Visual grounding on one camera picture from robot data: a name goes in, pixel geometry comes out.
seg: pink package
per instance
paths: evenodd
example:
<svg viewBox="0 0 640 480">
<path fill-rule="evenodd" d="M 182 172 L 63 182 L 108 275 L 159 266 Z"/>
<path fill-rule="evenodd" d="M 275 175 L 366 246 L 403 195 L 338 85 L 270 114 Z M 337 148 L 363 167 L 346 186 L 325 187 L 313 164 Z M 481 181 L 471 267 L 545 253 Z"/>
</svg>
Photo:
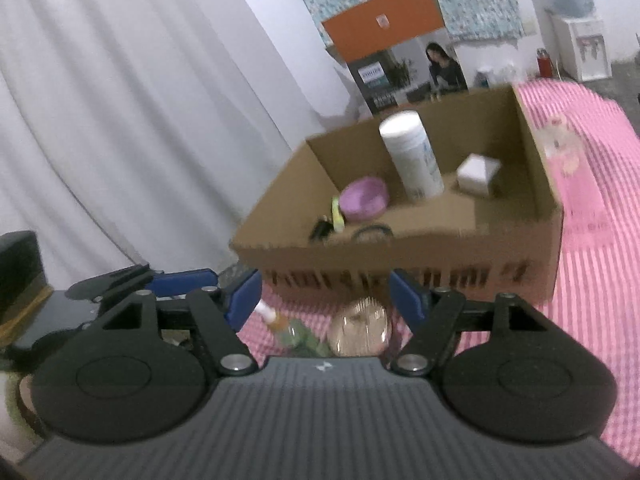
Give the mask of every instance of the pink package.
<svg viewBox="0 0 640 480">
<path fill-rule="evenodd" d="M 578 135 L 565 116 L 536 133 L 564 206 L 562 248 L 575 251 L 613 242 L 609 215 Z"/>
</svg>

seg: red bottle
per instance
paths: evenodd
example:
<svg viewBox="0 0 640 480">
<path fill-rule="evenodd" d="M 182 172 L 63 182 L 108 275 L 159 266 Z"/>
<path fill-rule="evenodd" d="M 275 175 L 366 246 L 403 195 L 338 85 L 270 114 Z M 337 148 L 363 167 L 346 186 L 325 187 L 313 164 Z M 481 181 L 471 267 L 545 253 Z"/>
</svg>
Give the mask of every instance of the red bottle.
<svg viewBox="0 0 640 480">
<path fill-rule="evenodd" d="M 554 76 L 554 66 L 551 63 L 551 56 L 545 48 L 538 49 L 538 68 L 540 69 L 540 77 L 551 79 Z"/>
</svg>

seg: white curtain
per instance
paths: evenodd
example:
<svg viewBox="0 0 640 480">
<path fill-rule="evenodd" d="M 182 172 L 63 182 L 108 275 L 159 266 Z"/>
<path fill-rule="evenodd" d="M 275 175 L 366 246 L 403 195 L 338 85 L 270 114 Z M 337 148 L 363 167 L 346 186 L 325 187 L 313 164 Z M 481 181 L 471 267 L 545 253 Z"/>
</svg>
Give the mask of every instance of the white curtain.
<svg viewBox="0 0 640 480">
<path fill-rule="evenodd" d="M 0 233 L 57 287 L 223 269 L 321 120 L 244 0 L 0 0 Z"/>
</svg>

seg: round black disc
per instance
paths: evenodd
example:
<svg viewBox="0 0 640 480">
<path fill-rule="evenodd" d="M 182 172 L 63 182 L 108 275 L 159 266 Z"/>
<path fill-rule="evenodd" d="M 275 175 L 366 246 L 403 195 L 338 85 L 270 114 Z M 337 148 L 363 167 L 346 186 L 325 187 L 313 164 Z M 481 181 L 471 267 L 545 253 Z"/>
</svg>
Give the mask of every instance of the round black disc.
<svg viewBox="0 0 640 480">
<path fill-rule="evenodd" d="M 68 438 L 116 444 L 155 436 L 186 418 L 206 390 L 198 360 L 140 330 L 76 338 L 33 380 L 38 416 Z"/>
<path fill-rule="evenodd" d="M 492 338 L 455 356 L 442 389 L 479 430 L 537 444 L 600 434 L 616 400 L 601 362 L 574 341 L 536 332 Z"/>
</svg>

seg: white cylindrical container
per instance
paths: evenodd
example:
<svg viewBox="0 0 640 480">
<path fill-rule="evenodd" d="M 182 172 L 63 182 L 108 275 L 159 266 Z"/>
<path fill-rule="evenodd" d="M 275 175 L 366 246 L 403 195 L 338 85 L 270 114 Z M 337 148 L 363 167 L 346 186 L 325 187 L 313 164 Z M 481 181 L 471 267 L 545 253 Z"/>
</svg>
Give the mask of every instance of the white cylindrical container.
<svg viewBox="0 0 640 480">
<path fill-rule="evenodd" d="M 380 124 L 380 135 L 411 200 L 444 192 L 440 168 L 418 112 L 406 110 L 386 118 Z"/>
</svg>

